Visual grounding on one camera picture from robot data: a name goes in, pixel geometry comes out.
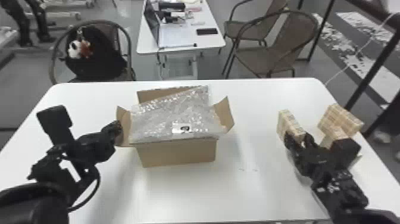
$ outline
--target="cable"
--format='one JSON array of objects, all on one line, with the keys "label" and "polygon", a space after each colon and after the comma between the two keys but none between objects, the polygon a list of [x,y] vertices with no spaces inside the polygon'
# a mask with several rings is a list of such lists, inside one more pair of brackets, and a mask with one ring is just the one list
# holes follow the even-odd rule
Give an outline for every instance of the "cable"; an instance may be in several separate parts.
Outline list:
[{"label": "cable", "polygon": [[[377,32],[380,32],[380,31],[382,30],[383,26],[385,26],[386,23],[387,23],[394,15],[396,15],[396,14],[399,14],[399,13],[393,13],[393,14],[391,14],[390,16],[388,16],[388,17],[382,22],[382,24],[378,27]],[[362,47],[355,53],[355,56],[357,56],[359,53],[361,53],[361,51],[362,51],[365,47],[367,47],[372,41],[373,41],[373,37],[371,36],[370,39],[367,41],[367,43],[366,43],[364,46],[362,46]],[[328,85],[333,79],[335,79],[338,75],[340,75],[340,74],[343,73],[345,70],[347,70],[348,68],[350,68],[350,66],[351,66],[351,65],[348,64],[344,69],[338,71],[334,76],[332,76],[328,81],[326,81],[325,86],[327,86],[327,85]]]},{"label": "cable", "polygon": [[88,203],[88,202],[90,201],[90,199],[92,199],[93,196],[96,194],[97,190],[98,190],[99,187],[100,187],[100,181],[101,181],[100,173],[99,173],[99,170],[97,169],[97,167],[96,167],[95,165],[89,163],[88,161],[80,160],[80,159],[77,159],[77,158],[66,157],[66,156],[64,156],[64,155],[60,156],[59,158],[60,158],[60,159],[63,159],[63,160],[73,161],[73,162],[82,163],[82,164],[86,165],[86,167],[87,167],[89,170],[91,170],[92,173],[95,174],[96,180],[97,180],[97,181],[96,181],[96,186],[95,186],[95,188],[93,189],[93,191],[89,194],[89,196],[87,196],[81,203],[78,203],[76,206],[72,206],[72,207],[69,207],[69,208],[67,209],[67,211],[68,211],[69,213],[71,213],[71,212],[76,211],[76,210],[80,209],[81,207],[83,207],[83,206],[84,206],[86,203]]}]

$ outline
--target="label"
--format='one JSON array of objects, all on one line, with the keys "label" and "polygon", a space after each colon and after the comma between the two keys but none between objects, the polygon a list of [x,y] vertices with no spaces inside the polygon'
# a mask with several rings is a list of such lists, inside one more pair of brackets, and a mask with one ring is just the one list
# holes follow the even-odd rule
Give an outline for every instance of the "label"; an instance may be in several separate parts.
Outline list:
[{"label": "label", "polygon": [[173,123],[172,124],[172,133],[173,134],[185,134],[192,133],[192,125],[187,123]]}]

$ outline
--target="open cardboard box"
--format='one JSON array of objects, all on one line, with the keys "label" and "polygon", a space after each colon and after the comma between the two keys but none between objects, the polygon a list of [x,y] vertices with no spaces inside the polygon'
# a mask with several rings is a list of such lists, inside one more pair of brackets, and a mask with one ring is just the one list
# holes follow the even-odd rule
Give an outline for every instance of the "open cardboard box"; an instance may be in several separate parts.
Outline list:
[{"label": "open cardboard box", "polygon": [[[187,91],[194,87],[153,89],[137,92],[139,103]],[[213,105],[221,124],[228,132],[235,124],[229,107],[228,97]],[[122,124],[123,136],[117,141],[119,147],[135,147],[143,167],[167,166],[187,163],[205,163],[215,160],[217,139],[193,138],[160,141],[142,144],[130,144],[130,111],[117,107],[117,120]]]}]

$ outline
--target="laptop screen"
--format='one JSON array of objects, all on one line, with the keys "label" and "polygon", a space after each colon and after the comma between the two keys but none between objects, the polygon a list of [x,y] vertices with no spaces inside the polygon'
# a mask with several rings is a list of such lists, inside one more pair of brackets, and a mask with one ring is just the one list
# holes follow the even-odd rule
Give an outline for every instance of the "laptop screen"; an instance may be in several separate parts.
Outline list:
[{"label": "laptop screen", "polygon": [[147,24],[150,27],[151,33],[153,34],[153,37],[158,45],[158,38],[160,34],[160,22],[158,21],[158,18],[155,15],[155,13],[156,12],[153,8],[152,3],[150,2],[150,0],[147,0],[144,16],[146,18]]}]

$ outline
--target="white cable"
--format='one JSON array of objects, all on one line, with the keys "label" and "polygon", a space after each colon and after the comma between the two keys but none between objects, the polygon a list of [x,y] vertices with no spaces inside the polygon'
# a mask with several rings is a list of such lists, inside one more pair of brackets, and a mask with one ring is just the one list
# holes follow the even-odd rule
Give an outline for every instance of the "white cable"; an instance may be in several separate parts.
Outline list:
[{"label": "white cable", "polygon": [[[382,22],[382,24],[378,27],[378,30],[377,30],[376,32],[379,33],[379,32],[382,30],[383,26],[386,25],[386,23],[387,23],[394,15],[396,15],[396,14],[399,14],[399,13],[393,13],[393,14],[391,14],[390,16],[388,16],[388,17]],[[362,46],[362,47],[355,53],[355,56],[357,56],[359,53],[361,53],[361,51],[362,51],[365,47],[367,47],[372,41],[373,41],[373,36],[371,36],[370,39],[368,40],[368,42],[367,42],[364,46]],[[325,83],[325,86],[327,86],[333,79],[335,79],[338,75],[340,75],[341,73],[343,73],[346,69],[350,68],[350,66],[351,66],[351,65],[348,64],[344,69],[338,71],[334,76],[332,76],[332,78],[330,78],[330,79]]]}]

